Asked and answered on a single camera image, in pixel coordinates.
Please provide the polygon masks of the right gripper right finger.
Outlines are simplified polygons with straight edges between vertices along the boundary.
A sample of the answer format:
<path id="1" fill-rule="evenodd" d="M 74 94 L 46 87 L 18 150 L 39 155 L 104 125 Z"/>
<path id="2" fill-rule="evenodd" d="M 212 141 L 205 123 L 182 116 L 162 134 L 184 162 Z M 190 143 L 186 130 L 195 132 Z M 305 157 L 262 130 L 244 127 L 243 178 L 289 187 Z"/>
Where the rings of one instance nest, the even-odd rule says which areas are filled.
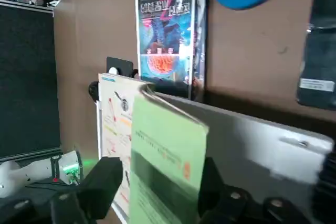
<path id="1" fill-rule="evenodd" d="M 310 207 L 321 223 L 335 223 L 335 157 L 325 158 L 314 186 Z M 198 200 L 201 223 L 309 223 L 289 200 L 268 197 L 261 204 L 251 194 L 224 184 L 212 158 L 205 167 Z"/>

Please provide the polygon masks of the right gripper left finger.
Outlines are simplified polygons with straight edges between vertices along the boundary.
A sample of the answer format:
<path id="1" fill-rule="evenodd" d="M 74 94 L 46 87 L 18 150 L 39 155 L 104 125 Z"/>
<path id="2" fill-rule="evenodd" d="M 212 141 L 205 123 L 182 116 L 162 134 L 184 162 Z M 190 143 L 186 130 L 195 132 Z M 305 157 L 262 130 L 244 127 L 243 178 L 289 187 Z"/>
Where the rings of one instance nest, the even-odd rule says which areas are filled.
<path id="1" fill-rule="evenodd" d="M 1 223 L 96 223 L 122 182 L 118 158 L 103 157 L 78 186 L 31 188 L 1 200 Z"/>

